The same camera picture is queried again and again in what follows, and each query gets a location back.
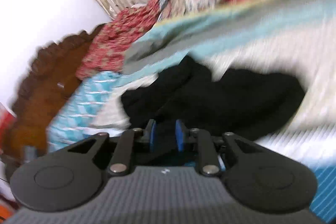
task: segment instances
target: black cloth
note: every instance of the black cloth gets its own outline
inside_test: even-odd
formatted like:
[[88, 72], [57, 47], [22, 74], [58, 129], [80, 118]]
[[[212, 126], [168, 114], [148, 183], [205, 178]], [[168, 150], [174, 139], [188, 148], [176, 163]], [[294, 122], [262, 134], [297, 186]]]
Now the black cloth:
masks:
[[234, 132], [256, 140], [285, 125], [304, 96], [298, 80], [282, 73], [229, 68], [212, 82], [210, 70], [186, 56], [160, 72], [150, 86], [127, 90], [121, 102], [131, 128], [156, 120], [155, 147], [164, 154], [176, 148], [177, 119], [215, 136]]

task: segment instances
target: metal rivet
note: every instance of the metal rivet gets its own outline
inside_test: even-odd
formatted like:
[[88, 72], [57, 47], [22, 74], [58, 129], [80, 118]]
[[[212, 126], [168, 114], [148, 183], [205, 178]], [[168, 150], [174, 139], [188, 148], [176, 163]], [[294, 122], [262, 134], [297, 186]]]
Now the metal rivet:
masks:
[[61, 89], [64, 89], [64, 84], [62, 84], [62, 83], [57, 83], [57, 86]]
[[213, 175], [219, 172], [219, 167], [216, 165], [206, 165], [202, 168], [202, 171], [206, 174]]
[[127, 166], [124, 164], [113, 164], [110, 166], [110, 170], [113, 173], [121, 173], [121, 172], [126, 171], [126, 169], [127, 169]]
[[133, 128], [132, 130], [135, 131], [135, 132], [141, 132], [142, 128], [136, 127], [136, 128]]

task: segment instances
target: wooden furniture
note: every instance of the wooden furniture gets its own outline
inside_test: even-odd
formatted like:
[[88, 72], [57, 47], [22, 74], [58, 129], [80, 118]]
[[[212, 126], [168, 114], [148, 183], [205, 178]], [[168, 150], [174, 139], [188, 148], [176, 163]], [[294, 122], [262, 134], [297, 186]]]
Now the wooden furniture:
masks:
[[103, 24], [91, 34], [82, 31], [59, 44], [38, 49], [31, 71], [22, 80], [12, 105], [17, 119], [3, 138], [5, 163], [20, 163], [26, 145], [35, 146], [41, 155], [46, 153], [45, 129], [80, 84], [75, 72], [102, 27]]

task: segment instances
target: silver screw head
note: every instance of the silver screw head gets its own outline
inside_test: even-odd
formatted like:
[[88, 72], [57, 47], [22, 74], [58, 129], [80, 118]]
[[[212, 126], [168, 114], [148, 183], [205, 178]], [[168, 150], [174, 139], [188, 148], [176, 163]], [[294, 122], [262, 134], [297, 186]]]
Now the silver screw head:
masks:
[[219, 167], [216, 165], [206, 165], [202, 168], [202, 171], [206, 174], [213, 175], [219, 172]]
[[127, 169], [127, 166], [124, 165], [124, 164], [112, 164], [110, 166], [110, 170], [113, 172], [113, 173], [121, 173], [121, 172], [124, 172], [126, 171]]
[[133, 128], [132, 130], [133, 130], [134, 132], [141, 132], [141, 131], [142, 131], [142, 128], [136, 127], [136, 128]]

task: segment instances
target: blanket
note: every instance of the blanket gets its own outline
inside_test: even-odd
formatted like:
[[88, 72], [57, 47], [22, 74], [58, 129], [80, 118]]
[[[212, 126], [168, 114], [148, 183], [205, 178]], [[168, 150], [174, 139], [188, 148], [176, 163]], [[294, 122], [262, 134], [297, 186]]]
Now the blanket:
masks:
[[233, 18], [225, 19], [225, 13], [212, 13], [210, 17], [198, 16], [190, 21], [155, 27], [126, 51], [123, 73], [134, 73], [167, 58], [174, 58], [174, 55], [181, 52], [193, 52], [196, 55], [200, 51], [201, 54], [204, 51], [215, 53], [218, 50], [215, 43], [220, 43], [219, 47], [223, 50], [230, 46], [227, 41], [233, 41], [232, 37], [243, 40], [246, 33], [262, 31], [260, 24], [273, 18], [275, 14], [288, 14], [293, 9], [307, 11], [310, 6], [323, 5], [326, 1], [330, 0], [279, 0], [261, 7], [251, 7]]

